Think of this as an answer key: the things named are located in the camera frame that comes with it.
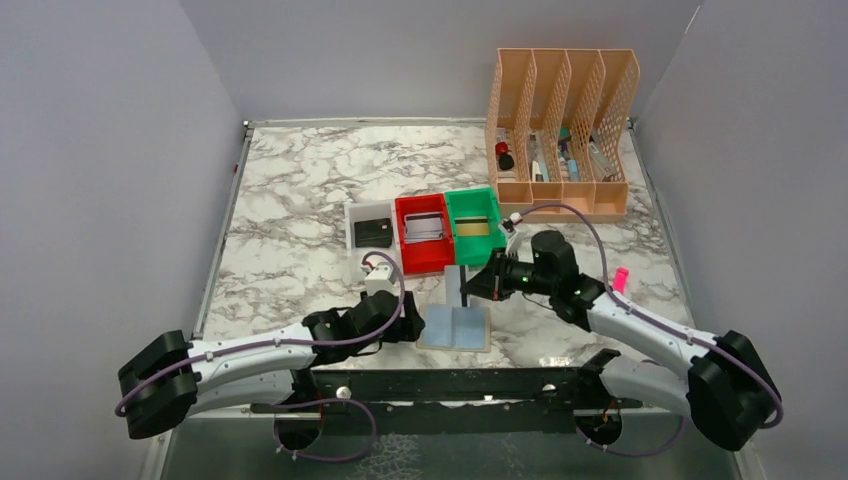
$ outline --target white marble surface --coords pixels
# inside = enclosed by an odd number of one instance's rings
[[[618,224],[598,225],[610,271],[628,268],[628,296],[667,318],[691,325],[627,132],[621,139],[621,157],[631,183],[627,217]],[[480,126],[257,129],[204,339],[262,333],[299,322],[309,312],[354,305],[363,286],[346,281],[344,203],[486,183]],[[581,269],[599,276],[598,250],[586,227],[553,227],[572,242]],[[542,228],[545,226],[531,226],[531,234]],[[529,261],[529,255],[527,241],[521,256]],[[415,292],[419,305],[444,302],[441,276],[409,280],[407,288]],[[565,324],[520,295],[500,303],[474,301],[492,309],[489,353],[385,345],[377,355],[333,367],[580,365],[603,347],[639,357],[616,341]]]

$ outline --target purple cable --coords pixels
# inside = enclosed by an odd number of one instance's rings
[[[619,307],[624,308],[625,310],[630,310],[630,306],[627,304],[627,302],[622,300],[618,295],[616,295],[615,292],[613,291],[612,287],[609,285],[609,269],[607,268],[607,254],[606,254],[606,251],[604,250],[604,244],[601,241],[601,236],[598,235],[598,231],[595,229],[595,226],[592,225],[592,222],[590,222],[589,219],[586,218],[586,216],[583,215],[582,212],[580,212],[579,210],[577,210],[576,208],[574,208],[570,205],[566,205],[564,203],[554,202],[554,203],[546,203],[546,204],[543,204],[543,205],[534,206],[532,208],[525,210],[524,212],[521,212],[520,215],[523,217],[524,215],[527,215],[528,213],[531,213],[531,212],[536,211],[540,208],[546,208],[546,207],[564,208],[564,209],[574,213],[575,215],[577,215],[580,218],[580,220],[582,220],[583,223],[585,223],[586,226],[589,227],[589,231],[591,231],[592,236],[595,237],[595,242],[598,243],[598,251],[601,254],[601,268],[603,270],[604,288],[606,289],[606,292],[609,294],[610,298],[612,298],[612,300]],[[650,315],[643,313],[643,312],[639,311],[638,309],[633,309],[631,313],[635,317],[637,317],[641,320],[644,320],[645,322],[648,322],[648,324],[650,324],[651,326],[656,327],[656,328],[662,330],[663,332],[668,333],[669,335],[675,336],[675,337],[677,337],[681,340],[688,340],[688,337],[686,336],[685,333],[680,332],[673,327],[669,327],[668,325],[665,325],[664,323],[662,323],[660,321],[657,321],[656,319],[654,319]],[[698,345],[700,347],[704,347],[711,352],[715,352],[717,355],[720,355],[722,358],[724,358],[725,360],[727,360],[728,362],[733,364],[735,367],[742,370],[746,375],[751,377],[751,379],[753,379],[754,382],[756,382],[757,385],[760,388],[762,388],[763,390],[766,391],[766,393],[768,393],[769,397],[771,397],[771,401],[774,403],[774,413],[775,413],[775,415],[774,415],[774,419],[771,420],[770,422],[765,422],[763,424],[762,428],[773,428],[773,427],[778,426],[780,424],[780,422],[783,421],[783,402],[780,401],[780,397],[777,395],[777,392],[775,392],[774,389],[771,388],[771,385],[769,385],[768,382],[766,382],[763,379],[763,377],[757,375],[757,372],[751,370],[750,367],[748,367],[744,363],[740,362],[738,359],[736,359],[736,357],[725,352],[724,350],[719,348],[717,345],[713,345],[713,344],[711,344],[707,341],[701,340],[700,338],[692,338],[692,343],[694,343],[695,345]]]
[[[285,446],[283,446],[283,442],[280,441],[280,437],[277,436],[276,429],[274,430],[274,441],[277,442],[277,453],[286,452],[290,453],[294,459],[297,458],[308,458],[309,460],[317,460],[319,462],[327,462],[327,463],[344,463],[349,462],[351,460],[356,460],[358,458],[362,458],[371,451],[371,448],[377,442],[377,419],[374,418],[374,414],[371,413],[371,410],[368,410],[361,402],[354,400],[352,398],[327,398],[327,399],[319,399],[312,400],[311,402],[303,402],[303,403],[293,403],[291,405],[275,405],[275,408],[280,408],[284,410],[289,410],[292,408],[304,408],[304,407],[313,407],[315,405],[324,405],[326,403],[349,403],[358,407],[360,410],[365,412],[365,415],[368,417],[368,421],[371,422],[371,437],[368,440],[368,443],[362,450],[352,453],[350,455],[345,455],[343,457],[322,457],[320,455],[312,455],[310,453],[300,453],[299,450],[289,450]]]
[[[368,252],[368,253],[365,254],[364,257],[362,257],[362,261],[364,262],[371,255],[377,255],[379,257],[383,257],[383,259],[385,259],[389,262],[389,264],[392,266],[392,268],[394,269],[395,272],[400,273],[400,267],[398,267],[397,263],[395,263],[395,261],[392,260],[392,257],[386,255],[383,252],[377,252],[377,251]],[[352,344],[356,344],[356,343],[366,342],[368,340],[371,340],[372,338],[375,338],[375,337],[381,335],[389,327],[392,326],[392,324],[395,322],[395,320],[398,319],[398,317],[400,317],[400,312],[403,309],[403,297],[406,294],[406,287],[403,284],[403,275],[402,274],[398,275],[398,285],[400,287],[400,294],[398,296],[398,305],[397,305],[397,307],[395,307],[395,311],[392,312],[392,316],[389,318],[389,320],[386,323],[384,323],[380,328],[374,330],[373,332],[368,333],[366,335],[362,335],[361,337],[349,338],[347,340],[300,340],[300,339],[294,339],[294,338],[283,338],[280,341],[280,345],[306,345],[306,346],[315,346],[315,347],[341,347],[341,346],[345,346],[345,345],[352,345]],[[234,347],[227,347],[227,348],[222,348],[220,350],[215,350],[215,351],[212,352],[212,355],[215,356],[215,357],[220,357],[220,356],[228,355],[228,354],[231,354],[231,353],[243,352],[245,350],[251,350],[251,349],[254,349],[254,348],[269,347],[269,346],[276,345],[276,344],[277,344],[277,342],[273,339],[272,340],[261,340],[261,341],[258,341],[258,342],[246,343],[244,345],[237,345],[237,346],[234,346]],[[132,390],[130,390],[130,392],[127,393],[124,396],[124,398],[121,399],[120,402],[118,402],[118,405],[115,407],[115,415],[117,415],[119,417],[126,417],[127,414],[124,411],[124,408],[127,406],[127,404],[133,398],[135,398],[136,395],[138,395],[139,392],[141,392],[145,388],[149,387],[151,384],[153,384],[154,382],[156,382],[160,378],[162,378],[162,377],[164,377],[164,376],[166,376],[166,375],[168,375],[168,374],[170,374],[170,373],[172,373],[176,370],[179,370],[181,368],[185,368],[185,367],[187,367],[187,366],[189,366],[193,363],[197,363],[197,362],[200,362],[202,360],[206,360],[206,353],[203,353],[201,355],[195,355],[193,357],[189,357],[189,358],[180,360],[179,362],[168,365],[166,368],[163,368],[162,370],[159,370],[158,372],[154,373],[150,377],[146,378],[143,382],[139,383]]]
[[[677,427],[677,433],[675,433],[674,436],[671,437],[671,439],[669,441],[665,442],[664,444],[660,445],[657,448],[653,448],[651,450],[646,450],[644,452],[628,452],[626,450],[617,450],[615,448],[609,448],[609,446],[601,445],[600,443],[597,443],[594,440],[590,439],[589,436],[586,435],[585,432],[583,432],[583,430],[580,430],[580,427],[577,427],[577,433],[579,433],[580,436],[583,437],[586,440],[587,445],[589,445],[593,448],[597,448],[598,450],[601,450],[604,453],[611,453],[613,455],[618,455],[620,457],[629,457],[629,458],[653,457],[654,455],[659,455],[659,454],[665,452],[666,450],[670,449],[671,447],[677,445],[677,443],[680,441],[680,439],[683,438],[683,433],[685,431],[686,431],[686,419],[681,417],[680,418],[680,425]]]

